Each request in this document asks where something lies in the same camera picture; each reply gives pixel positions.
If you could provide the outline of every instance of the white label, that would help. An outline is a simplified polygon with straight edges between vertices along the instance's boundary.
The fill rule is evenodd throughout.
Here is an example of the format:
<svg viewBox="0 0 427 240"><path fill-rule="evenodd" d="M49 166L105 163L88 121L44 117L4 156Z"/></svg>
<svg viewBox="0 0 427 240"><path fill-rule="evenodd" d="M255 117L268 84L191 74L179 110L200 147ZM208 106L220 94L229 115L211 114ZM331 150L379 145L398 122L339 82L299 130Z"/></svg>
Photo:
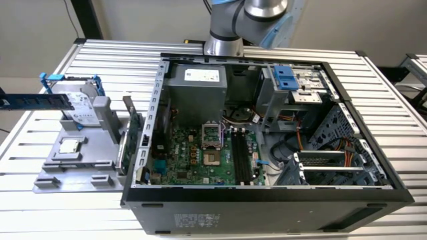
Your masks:
<svg viewBox="0 0 427 240"><path fill-rule="evenodd" d="M220 214L175 214L175 225L177 228L216 228L220 223Z"/></svg>
<svg viewBox="0 0 427 240"><path fill-rule="evenodd" d="M185 70L185 81L200 81L200 82L219 82L220 71L207 69L187 69Z"/></svg>
<svg viewBox="0 0 427 240"><path fill-rule="evenodd" d="M255 113L255 116L253 116L253 118L252 118L252 122L257 124L259 121L260 121L260 115L257 115L257 114Z"/></svg>
<svg viewBox="0 0 427 240"><path fill-rule="evenodd" d="M68 100L73 106L73 110L68 110L67 113L71 115L72 120L87 125L99 125L100 121L96 117L96 113L92 107L91 99L83 92L61 92L67 94Z"/></svg>

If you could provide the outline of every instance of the blue drive bracket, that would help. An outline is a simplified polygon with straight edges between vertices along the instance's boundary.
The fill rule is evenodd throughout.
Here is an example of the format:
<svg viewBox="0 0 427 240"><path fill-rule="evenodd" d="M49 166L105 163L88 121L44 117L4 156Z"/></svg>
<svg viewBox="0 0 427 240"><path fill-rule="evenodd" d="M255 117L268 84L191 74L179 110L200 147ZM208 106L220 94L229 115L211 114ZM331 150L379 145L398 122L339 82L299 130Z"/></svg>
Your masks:
<svg viewBox="0 0 427 240"><path fill-rule="evenodd" d="M45 88L45 91L48 94L52 94L52 89L51 89L49 83L67 80L67 81L93 81L96 84L97 95L105 96L105 92L104 92L104 88L103 88L103 84L101 84L101 78L96 74L92 77L72 77L72 76L65 77L64 74L51 74L47 77L47 73L43 72L43 73L40 73L39 78L40 78L41 85Z"/></svg>
<svg viewBox="0 0 427 240"><path fill-rule="evenodd" d="M279 83L278 88L280 90L296 91L300 88L290 66L274 66L272 74Z"/></svg>

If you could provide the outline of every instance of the barcode label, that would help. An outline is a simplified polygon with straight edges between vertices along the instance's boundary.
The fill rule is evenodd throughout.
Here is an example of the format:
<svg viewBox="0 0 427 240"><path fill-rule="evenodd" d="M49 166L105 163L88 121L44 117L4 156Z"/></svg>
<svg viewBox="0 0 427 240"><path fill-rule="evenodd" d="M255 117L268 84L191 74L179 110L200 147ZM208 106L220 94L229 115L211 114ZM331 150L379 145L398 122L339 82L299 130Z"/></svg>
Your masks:
<svg viewBox="0 0 427 240"><path fill-rule="evenodd" d="M185 70L185 81L200 81L200 82L219 82L220 71L207 69L187 69Z"/></svg>

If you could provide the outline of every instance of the metal table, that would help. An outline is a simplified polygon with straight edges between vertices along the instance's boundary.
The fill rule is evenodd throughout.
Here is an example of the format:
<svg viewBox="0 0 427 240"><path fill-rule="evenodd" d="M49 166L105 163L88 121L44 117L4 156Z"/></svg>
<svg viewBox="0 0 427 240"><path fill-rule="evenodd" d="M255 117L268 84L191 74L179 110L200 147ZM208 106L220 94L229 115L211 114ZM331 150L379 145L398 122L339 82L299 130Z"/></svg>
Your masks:
<svg viewBox="0 0 427 240"><path fill-rule="evenodd" d="M408 53L400 67L406 67L422 84L427 86L427 55Z"/></svg>
<svg viewBox="0 0 427 240"><path fill-rule="evenodd" d="M88 40L71 47L57 74L99 74L111 108L127 115L121 96L131 92L145 113L160 53L201 54L199 44ZM403 179L415 203L350 234L168 235L168 239L427 239L427 124L367 57L354 51L245 47L256 58L328 62L368 129ZM145 236L121 193L32 193L33 181L61 129L59 111L25 112L0 147L0 239L157 239Z"/></svg>

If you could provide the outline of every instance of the chip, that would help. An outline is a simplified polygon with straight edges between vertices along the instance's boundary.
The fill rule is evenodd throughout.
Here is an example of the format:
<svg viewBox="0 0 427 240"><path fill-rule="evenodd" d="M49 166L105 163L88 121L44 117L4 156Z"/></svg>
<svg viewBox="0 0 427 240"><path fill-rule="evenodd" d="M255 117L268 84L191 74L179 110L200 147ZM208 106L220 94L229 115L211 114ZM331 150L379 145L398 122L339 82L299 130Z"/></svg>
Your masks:
<svg viewBox="0 0 427 240"><path fill-rule="evenodd" d="M177 172L177 173L176 173L176 177L177 177L179 179L185 179L185 178L187 178L187 172L185 172L185 171Z"/></svg>

